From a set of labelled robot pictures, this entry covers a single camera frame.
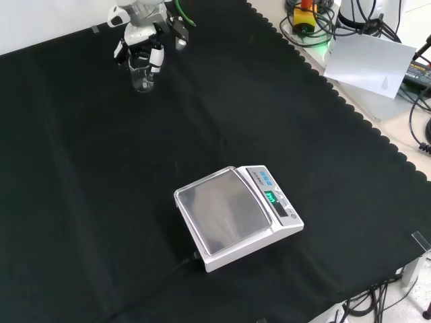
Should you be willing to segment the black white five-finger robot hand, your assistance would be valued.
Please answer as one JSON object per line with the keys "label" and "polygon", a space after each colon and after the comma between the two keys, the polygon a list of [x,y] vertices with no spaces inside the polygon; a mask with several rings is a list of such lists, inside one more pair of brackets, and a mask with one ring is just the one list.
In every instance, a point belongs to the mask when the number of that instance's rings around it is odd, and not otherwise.
{"label": "black white five-finger robot hand", "polygon": [[108,12],[107,24],[125,26],[113,53],[117,64],[129,71],[144,69],[150,76],[159,73],[164,62],[161,36],[173,36],[176,49],[182,50],[189,41],[188,27],[196,26],[179,1],[117,1]]}

